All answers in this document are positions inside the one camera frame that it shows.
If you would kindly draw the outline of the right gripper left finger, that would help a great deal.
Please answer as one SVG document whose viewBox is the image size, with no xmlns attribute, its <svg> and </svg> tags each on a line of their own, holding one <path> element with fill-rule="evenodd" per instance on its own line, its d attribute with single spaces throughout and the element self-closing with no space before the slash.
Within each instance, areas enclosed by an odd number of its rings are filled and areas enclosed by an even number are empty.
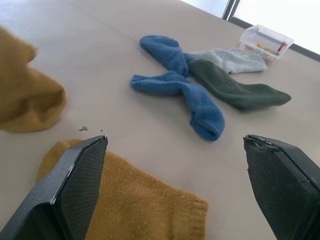
<svg viewBox="0 0 320 240">
<path fill-rule="evenodd" d="M 53 169 L 30 190 L 0 232 L 2 240 L 83 240 L 96 207 L 105 135 L 67 148 Z"/>
</svg>

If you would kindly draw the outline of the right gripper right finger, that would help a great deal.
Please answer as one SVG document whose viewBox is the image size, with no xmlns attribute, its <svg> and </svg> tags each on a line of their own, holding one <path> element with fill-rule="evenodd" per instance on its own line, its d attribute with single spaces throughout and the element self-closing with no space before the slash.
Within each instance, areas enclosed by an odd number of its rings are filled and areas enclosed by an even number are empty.
<svg viewBox="0 0 320 240">
<path fill-rule="evenodd" d="M 243 138 L 255 200 L 278 240 L 320 238 L 320 168 L 297 146 Z"/>
</svg>

